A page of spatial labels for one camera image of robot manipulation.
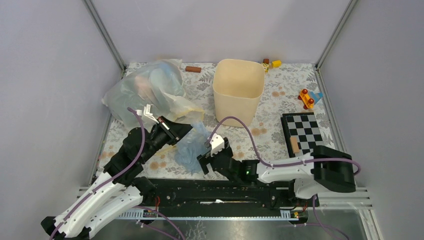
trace gray wall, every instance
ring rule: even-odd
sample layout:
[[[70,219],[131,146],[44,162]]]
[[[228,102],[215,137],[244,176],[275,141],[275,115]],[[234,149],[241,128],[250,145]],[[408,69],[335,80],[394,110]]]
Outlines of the gray wall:
[[[362,0],[322,68],[384,239],[423,239],[424,1]]]
[[[0,239],[40,226],[87,184],[120,70],[81,0],[0,3]]]
[[[93,2],[126,63],[161,57],[315,63],[349,0]]]

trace chessboard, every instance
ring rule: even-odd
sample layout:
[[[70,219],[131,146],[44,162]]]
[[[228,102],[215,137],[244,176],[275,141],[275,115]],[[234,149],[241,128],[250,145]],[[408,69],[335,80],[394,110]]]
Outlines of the chessboard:
[[[281,117],[285,143],[290,158],[312,152],[317,145],[324,145],[323,137],[313,112],[285,113]],[[290,137],[297,140],[298,153],[293,152]]]

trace clear plastic bag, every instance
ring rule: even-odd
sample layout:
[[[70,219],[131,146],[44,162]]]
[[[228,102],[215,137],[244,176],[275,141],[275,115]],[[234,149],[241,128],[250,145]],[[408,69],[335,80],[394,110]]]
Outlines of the clear plastic bag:
[[[155,106],[154,116],[184,124],[203,120],[204,110],[186,99],[179,69],[180,59],[148,63],[125,76],[104,95],[102,102],[112,115],[128,129],[139,126],[128,107],[142,110],[147,104]],[[150,131],[152,124],[145,122]]]
[[[203,122],[192,123],[191,126],[193,129],[176,144],[175,162],[193,174],[202,170],[197,157],[208,151],[205,142],[211,133]]]

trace white plastic container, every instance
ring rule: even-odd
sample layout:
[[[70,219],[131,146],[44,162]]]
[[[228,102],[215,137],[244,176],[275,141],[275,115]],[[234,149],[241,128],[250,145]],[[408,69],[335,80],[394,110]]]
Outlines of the white plastic container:
[[[262,64],[237,59],[220,61],[212,85],[216,119],[221,121],[225,117],[234,116],[249,126],[264,92],[264,85],[265,71]],[[223,124],[242,127],[233,119]]]

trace floral tablecloth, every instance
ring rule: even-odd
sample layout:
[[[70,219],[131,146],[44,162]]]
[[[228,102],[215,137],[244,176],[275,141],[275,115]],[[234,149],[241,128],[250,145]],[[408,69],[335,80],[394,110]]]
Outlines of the floral tablecloth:
[[[140,68],[143,63],[131,63],[126,74]],[[204,109],[203,123],[209,131],[218,124],[215,118],[214,92],[212,82],[216,63],[190,63],[190,66],[201,67],[201,73],[185,72],[186,64],[182,64],[181,72],[188,98]],[[265,88],[257,107],[253,122],[250,124],[257,148],[264,160],[278,160],[289,157],[283,134],[280,117],[284,113],[312,112],[304,110],[303,103],[298,100],[299,91],[303,88],[319,92],[311,64],[282,64],[278,68],[270,69],[265,74]],[[322,101],[315,105],[313,112],[318,122],[324,144],[334,148],[333,137],[330,132],[330,122],[324,110]],[[218,133],[227,137],[236,160],[256,159],[252,143],[244,128],[222,125]],[[113,119],[103,152],[98,158],[96,176],[111,157],[119,150],[123,139],[128,132],[116,119]],[[191,174],[174,161],[176,148],[168,151],[159,151],[144,166],[144,171],[139,176],[149,178],[172,179],[225,179],[216,172],[204,175],[203,172]]]

